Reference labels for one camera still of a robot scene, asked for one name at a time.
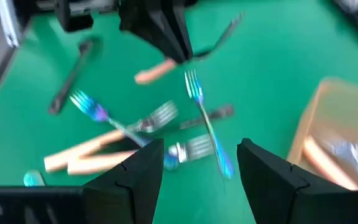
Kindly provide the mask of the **iridescent blue fork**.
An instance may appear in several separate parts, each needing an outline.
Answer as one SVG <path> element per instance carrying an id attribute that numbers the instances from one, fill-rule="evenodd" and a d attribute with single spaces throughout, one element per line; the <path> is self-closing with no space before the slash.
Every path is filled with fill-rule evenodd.
<path id="1" fill-rule="evenodd" d="M 184 77 L 188 96 L 197 104 L 206 125 L 206 129 L 208 130 L 210 138 L 213 142 L 214 154 L 216 156 L 220 173 L 225 179 L 232 179 L 234 177 L 234 168 L 226 151 L 222 147 L 219 138 L 214 131 L 213 125 L 211 124 L 211 120 L 206 112 L 206 109 L 204 108 L 204 95 L 200 80 L 198 79 L 194 70 L 185 71 Z"/>
<path id="2" fill-rule="evenodd" d="M 29 170 L 24 174 L 23 182 L 26 187 L 45 186 L 41 173 L 37 170 Z"/>

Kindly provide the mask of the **silver aluminium bracket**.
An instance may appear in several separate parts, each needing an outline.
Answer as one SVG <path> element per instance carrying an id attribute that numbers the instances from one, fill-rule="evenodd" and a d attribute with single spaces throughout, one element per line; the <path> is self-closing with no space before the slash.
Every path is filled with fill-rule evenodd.
<path id="1" fill-rule="evenodd" d="M 13 0 L 0 0 L 0 21 L 10 47 L 18 47 L 22 37 L 22 27 Z"/>

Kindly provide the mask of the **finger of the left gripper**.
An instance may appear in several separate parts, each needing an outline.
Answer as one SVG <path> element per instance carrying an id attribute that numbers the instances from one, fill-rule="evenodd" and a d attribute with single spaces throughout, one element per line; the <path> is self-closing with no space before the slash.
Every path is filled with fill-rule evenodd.
<path id="1" fill-rule="evenodd" d="M 185 19 L 186 0 L 166 0 L 166 17 L 183 51 L 185 60 L 192 58 L 193 50 Z"/>
<path id="2" fill-rule="evenodd" d="M 176 63 L 185 60 L 166 17 L 166 0 L 120 0 L 120 30 L 126 30 L 158 48 Z"/>

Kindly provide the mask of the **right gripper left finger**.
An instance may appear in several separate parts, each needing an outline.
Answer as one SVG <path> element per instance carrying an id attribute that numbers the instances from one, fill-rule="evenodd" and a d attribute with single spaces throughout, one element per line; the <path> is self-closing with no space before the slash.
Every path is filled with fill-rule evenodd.
<path id="1" fill-rule="evenodd" d="M 163 149 L 155 139 L 84 185 L 0 187 L 0 224 L 152 224 Z"/>

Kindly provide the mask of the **orange plastic bin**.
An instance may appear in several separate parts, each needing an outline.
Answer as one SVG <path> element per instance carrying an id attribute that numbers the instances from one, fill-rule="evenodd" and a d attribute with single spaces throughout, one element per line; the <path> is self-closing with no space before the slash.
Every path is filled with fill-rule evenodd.
<path id="1" fill-rule="evenodd" d="M 325 133 L 335 133 L 350 141 L 358 141 L 358 85 L 337 78 L 325 78 L 315 91 L 301 116 L 287 160 L 325 178 L 303 154 L 304 140 Z"/>

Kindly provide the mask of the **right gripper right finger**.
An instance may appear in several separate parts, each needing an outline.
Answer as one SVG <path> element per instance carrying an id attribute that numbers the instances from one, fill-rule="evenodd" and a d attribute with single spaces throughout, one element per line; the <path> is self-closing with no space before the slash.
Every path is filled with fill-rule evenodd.
<path id="1" fill-rule="evenodd" d="M 242 186 L 257 224 L 358 224 L 358 190 L 314 175 L 244 138 Z"/>

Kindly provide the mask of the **silver spoon at left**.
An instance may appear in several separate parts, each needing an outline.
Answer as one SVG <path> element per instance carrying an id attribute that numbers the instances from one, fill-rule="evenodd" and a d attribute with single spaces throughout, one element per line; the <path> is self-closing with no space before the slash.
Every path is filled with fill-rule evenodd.
<path id="1" fill-rule="evenodd" d="M 75 61 L 73 68 L 70 70 L 68 77 L 63 82 L 62 87 L 56 92 L 55 96 L 48 107 L 48 112 L 51 115 L 58 115 L 68 98 L 68 94 L 84 64 L 92 61 L 102 46 L 102 38 L 92 35 L 83 39 L 78 44 L 78 58 Z"/>

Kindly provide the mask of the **silver metal fork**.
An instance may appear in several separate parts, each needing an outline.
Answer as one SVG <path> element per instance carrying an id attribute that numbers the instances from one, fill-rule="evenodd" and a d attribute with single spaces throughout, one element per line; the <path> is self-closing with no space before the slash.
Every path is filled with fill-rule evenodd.
<path id="1" fill-rule="evenodd" d="M 107 122 L 114 126 L 124 137 L 133 140 L 138 146 L 144 147 L 151 140 L 143 137 L 139 132 L 153 133 L 164 127 L 178 115 L 178 110 L 173 101 L 168 101 L 157 108 L 148 117 L 138 120 L 138 122 L 124 126 L 120 121 L 113 118 L 108 110 L 103 108 L 92 97 L 83 91 L 76 91 L 70 96 L 71 101 L 77 108 L 88 115 L 93 121 Z"/>

